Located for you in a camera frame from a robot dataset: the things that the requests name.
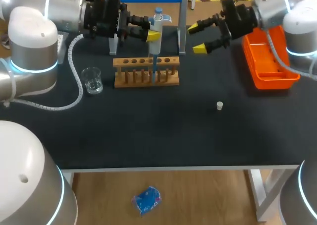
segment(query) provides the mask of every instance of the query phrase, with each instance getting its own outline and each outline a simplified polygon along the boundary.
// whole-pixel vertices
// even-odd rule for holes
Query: metal table frame
[[[65,169],[62,170],[70,185],[74,173],[121,172],[121,171],[171,171],[171,170],[248,170],[258,222],[266,222],[278,211],[278,200],[282,186],[298,165],[289,166],[232,166],[232,167],[152,167],[152,168],[113,168],[113,169]],[[261,169],[271,169],[265,182]]]

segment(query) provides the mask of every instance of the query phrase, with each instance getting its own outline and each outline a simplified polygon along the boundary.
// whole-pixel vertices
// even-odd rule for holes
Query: blue plastic bag
[[[161,201],[159,191],[151,186],[140,195],[132,198],[132,204],[139,210],[141,216],[154,209]]]

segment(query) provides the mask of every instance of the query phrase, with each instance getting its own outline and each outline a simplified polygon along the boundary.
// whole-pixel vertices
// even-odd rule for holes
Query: small white cap
[[[223,102],[219,101],[217,102],[217,110],[222,110],[222,107],[223,107]]]

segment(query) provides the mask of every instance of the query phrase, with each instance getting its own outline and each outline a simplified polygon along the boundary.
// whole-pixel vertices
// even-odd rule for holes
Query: table leg
[[[258,222],[266,222],[278,211],[279,193],[294,169],[274,169],[263,183],[259,169],[248,170]]]
[[[69,183],[70,187],[72,187],[73,185],[73,180],[74,180],[74,174],[72,172],[64,172],[62,171],[64,178],[67,180],[67,182]]]

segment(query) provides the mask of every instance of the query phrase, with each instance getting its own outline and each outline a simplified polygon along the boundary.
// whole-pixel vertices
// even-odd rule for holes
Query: white cable
[[[3,103],[3,105],[8,108],[10,106],[10,102],[14,99],[15,94],[16,94],[16,82],[15,82],[14,74],[12,72],[12,69],[9,67],[8,62],[6,62],[6,60],[3,58],[0,58],[0,61],[5,66],[8,74],[9,74],[10,80],[11,80],[11,88],[12,88],[11,97],[10,97],[10,99],[5,100]]]
[[[270,36],[268,30],[266,30],[266,36],[267,36],[267,39],[268,39],[268,43],[269,43],[269,45],[270,45],[270,47],[271,47],[271,49],[272,49],[272,51],[273,51],[273,54],[274,54],[275,58],[277,59],[278,63],[279,63],[281,66],[283,66],[284,68],[286,68],[287,70],[289,70],[289,71],[291,71],[291,72],[293,72],[293,73],[295,73],[295,74],[299,74],[299,75],[302,75],[302,76],[305,76],[305,77],[309,77],[309,78],[311,78],[311,79],[313,79],[313,80],[317,80],[317,75],[313,75],[314,64],[315,64],[315,62],[316,62],[316,60],[317,60],[316,56],[315,56],[314,60],[312,61],[311,66],[310,66],[310,71],[312,71],[311,74],[310,74],[310,72],[309,72],[309,73],[306,73],[306,72],[302,72],[302,71],[299,71],[299,70],[295,70],[295,69],[293,69],[293,68],[290,68],[288,65],[286,65],[286,64],[282,61],[282,59],[279,57],[279,55],[277,54],[277,51],[276,51],[276,49],[275,49],[273,40],[272,40],[272,38],[271,38],[271,36]]]
[[[74,46],[75,44],[84,38],[84,35],[78,35],[72,42],[71,44],[69,45],[69,48],[68,48],[68,62],[69,62],[69,65],[70,65],[70,69],[71,71],[73,72],[74,74],[74,77],[75,77],[75,80],[77,82],[77,86],[78,86],[78,91],[79,91],[79,94],[78,94],[78,98],[71,104],[67,105],[67,106],[64,106],[64,107],[48,107],[48,106],[43,106],[43,105],[40,105],[40,104],[37,104],[37,103],[34,103],[34,102],[30,102],[30,101],[27,101],[27,100],[20,100],[20,99],[14,99],[12,100],[13,102],[15,103],[20,103],[20,104],[24,104],[24,105],[28,105],[28,106],[32,106],[32,107],[36,107],[38,109],[42,109],[42,110],[49,110],[49,111],[62,111],[62,110],[67,110],[67,109],[70,109],[72,107],[74,107],[75,105],[77,105],[81,99],[83,98],[83,86],[80,82],[80,78],[77,74],[77,71],[75,69],[75,66],[74,66],[74,62],[73,62],[73,57],[72,57],[72,52],[73,52],[73,49],[74,49]]]

